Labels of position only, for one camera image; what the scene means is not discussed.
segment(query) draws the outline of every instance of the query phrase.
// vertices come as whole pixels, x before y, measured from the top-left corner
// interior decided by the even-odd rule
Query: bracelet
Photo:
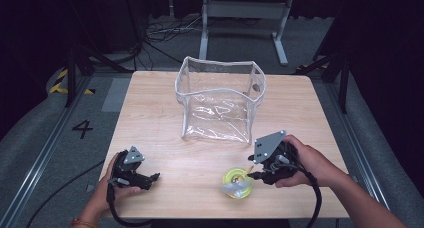
[[[87,226],[87,227],[90,227],[90,228],[97,228],[96,224],[85,222],[85,221],[79,220],[78,218],[73,219],[72,222],[71,222],[72,227],[74,227],[76,225],[83,225],[83,226]]]

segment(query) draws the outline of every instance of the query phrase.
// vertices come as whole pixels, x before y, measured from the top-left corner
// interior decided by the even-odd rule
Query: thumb
[[[118,189],[115,189],[115,196],[116,196],[116,199],[120,199],[120,198],[124,198],[128,196],[136,195],[140,192],[141,192],[141,188],[138,186],[118,188]]]
[[[287,179],[281,179],[275,182],[275,187],[281,188],[281,187],[292,187],[299,185],[299,181],[296,179],[296,177],[290,177]]]

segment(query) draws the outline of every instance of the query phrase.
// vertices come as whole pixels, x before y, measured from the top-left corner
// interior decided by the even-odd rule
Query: wooden tabletop
[[[310,186],[277,189],[259,180],[244,199],[222,193],[222,177],[229,169],[253,165],[247,160],[253,145],[182,139],[183,106],[175,97],[176,77],[177,72],[146,71],[132,76],[101,176],[112,157],[132,145],[146,158],[137,172],[161,175],[149,191],[117,203],[118,214],[127,218],[310,218],[316,201]],[[286,130],[347,172],[309,78],[266,75],[266,82],[253,139]],[[253,171],[261,168],[256,165]],[[348,217],[330,189],[321,188],[321,192],[319,217]]]

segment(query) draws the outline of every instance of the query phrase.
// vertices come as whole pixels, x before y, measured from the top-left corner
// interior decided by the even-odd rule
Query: black curtain
[[[423,31],[422,0],[355,0],[343,7],[320,54],[348,54],[362,96],[424,196]]]
[[[65,58],[63,30],[39,0],[0,0],[0,139],[47,97]]]

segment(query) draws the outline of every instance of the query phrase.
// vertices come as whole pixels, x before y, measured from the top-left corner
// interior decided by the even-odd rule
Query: transparent plastic bin
[[[175,81],[177,101],[184,107],[181,136],[251,144],[265,88],[265,74],[253,61],[186,57]]]

